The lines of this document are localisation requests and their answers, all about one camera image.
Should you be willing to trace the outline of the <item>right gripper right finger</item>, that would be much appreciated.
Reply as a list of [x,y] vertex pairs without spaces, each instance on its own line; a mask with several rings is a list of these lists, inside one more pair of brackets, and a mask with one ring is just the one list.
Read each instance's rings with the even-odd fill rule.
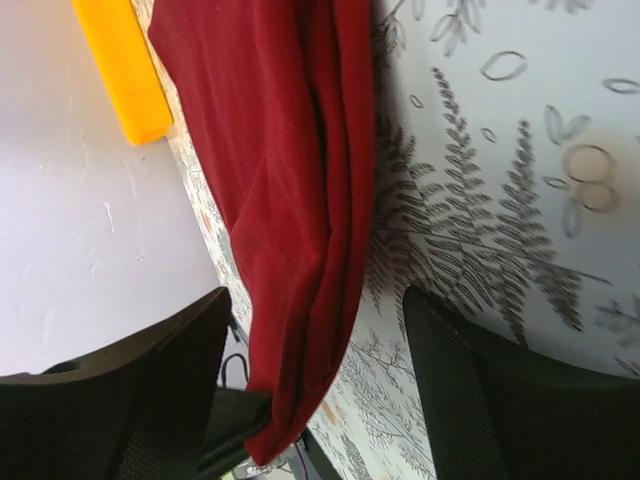
[[638,478],[638,381],[527,350],[416,287],[403,316],[437,478]]

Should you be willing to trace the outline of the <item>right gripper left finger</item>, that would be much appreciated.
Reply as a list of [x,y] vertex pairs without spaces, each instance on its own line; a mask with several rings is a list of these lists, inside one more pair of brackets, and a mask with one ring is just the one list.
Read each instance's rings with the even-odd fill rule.
[[194,478],[230,314],[219,287],[99,350],[2,377],[2,478]]

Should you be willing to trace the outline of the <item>dark red t shirt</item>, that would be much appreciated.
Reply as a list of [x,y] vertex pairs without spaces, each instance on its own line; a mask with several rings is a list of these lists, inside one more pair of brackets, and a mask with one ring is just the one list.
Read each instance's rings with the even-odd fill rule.
[[149,39],[252,304],[246,443],[266,464],[305,428],[351,338],[375,178],[368,1],[158,1]]

